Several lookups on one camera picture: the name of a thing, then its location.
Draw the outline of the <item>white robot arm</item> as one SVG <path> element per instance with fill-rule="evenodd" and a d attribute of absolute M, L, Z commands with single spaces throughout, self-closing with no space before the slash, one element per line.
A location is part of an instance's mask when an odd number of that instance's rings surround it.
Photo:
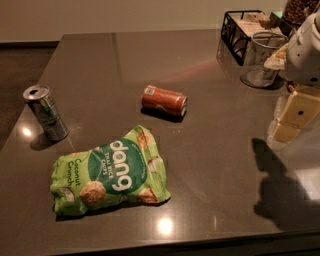
<path fill-rule="evenodd" d="M 279 98 L 269 128 L 274 141 L 288 143 L 320 112 L 320 11 L 309 15 L 264 66 L 283 70 L 293 83 L 289 95 Z"/>

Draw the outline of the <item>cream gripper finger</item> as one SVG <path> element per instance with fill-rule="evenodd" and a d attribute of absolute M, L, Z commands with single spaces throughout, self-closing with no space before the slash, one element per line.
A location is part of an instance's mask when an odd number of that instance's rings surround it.
<path fill-rule="evenodd" d="M 292 141 L 299 133 L 299 129 L 283 125 L 276 120 L 273 120 L 269 126 L 269 136 L 273 140 L 281 143 L 288 143 Z"/>

